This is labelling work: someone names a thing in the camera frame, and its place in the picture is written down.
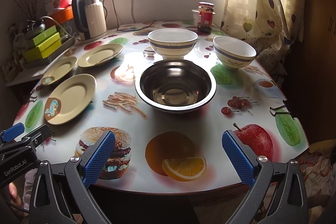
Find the kettle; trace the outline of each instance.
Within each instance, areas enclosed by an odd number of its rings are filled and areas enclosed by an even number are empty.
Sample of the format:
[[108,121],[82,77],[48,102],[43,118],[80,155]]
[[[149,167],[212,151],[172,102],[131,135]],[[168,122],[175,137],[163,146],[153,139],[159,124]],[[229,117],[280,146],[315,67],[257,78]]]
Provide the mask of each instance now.
[[72,0],[72,11],[82,41],[91,42],[106,35],[103,3],[99,0]]

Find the glass jar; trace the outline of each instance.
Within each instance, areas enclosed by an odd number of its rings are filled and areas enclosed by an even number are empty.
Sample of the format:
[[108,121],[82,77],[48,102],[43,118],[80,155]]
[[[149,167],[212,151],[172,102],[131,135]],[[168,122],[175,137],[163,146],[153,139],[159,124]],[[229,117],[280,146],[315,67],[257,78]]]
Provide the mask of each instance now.
[[198,22],[197,30],[204,33],[211,33],[212,30],[212,13],[214,4],[208,2],[200,2],[198,4]]

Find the blue textured pad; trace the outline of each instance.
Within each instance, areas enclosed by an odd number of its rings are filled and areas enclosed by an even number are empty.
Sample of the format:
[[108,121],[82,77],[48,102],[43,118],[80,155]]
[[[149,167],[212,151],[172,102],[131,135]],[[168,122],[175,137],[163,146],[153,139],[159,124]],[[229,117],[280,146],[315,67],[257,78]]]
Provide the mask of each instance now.
[[11,128],[8,128],[2,135],[2,141],[10,142],[14,140],[17,136],[20,136],[25,131],[25,126],[22,122],[13,125]]
[[253,165],[227,131],[223,133],[222,146],[241,182],[252,187],[255,182]]
[[116,138],[112,131],[107,134],[101,142],[92,157],[88,160],[84,167],[83,184],[89,188],[91,184],[96,183],[102,169],[104,168],[108,158],[114,150]]

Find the beige plate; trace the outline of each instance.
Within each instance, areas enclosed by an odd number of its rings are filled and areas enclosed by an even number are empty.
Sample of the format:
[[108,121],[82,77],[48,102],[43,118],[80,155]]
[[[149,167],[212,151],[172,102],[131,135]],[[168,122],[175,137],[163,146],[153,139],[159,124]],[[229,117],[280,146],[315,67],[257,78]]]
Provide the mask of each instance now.
[[77,57],[70,56],[53,64],[43,75],[42,85],[50,85],[67,75],[77,64]]
[[97,81],[92,75],[73,76],[61,83],[44,106],[44,118],[50,124],[64,124],[77,117],[91,102]]
[[89,68],[111,60],[123,50],[123,46],[116,43],[98,46],[83,54],[78,60],[78,65],[82,68]]

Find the heart-patterned curtain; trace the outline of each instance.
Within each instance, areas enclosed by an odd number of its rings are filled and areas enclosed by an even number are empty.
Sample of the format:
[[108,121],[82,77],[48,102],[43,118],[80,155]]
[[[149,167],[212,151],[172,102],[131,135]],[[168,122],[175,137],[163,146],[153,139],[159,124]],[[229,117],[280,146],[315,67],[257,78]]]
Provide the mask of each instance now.
[[282,63],[295,41],[302,41],[305,0],[226,0],[221,29],[257,51],[270,73]]

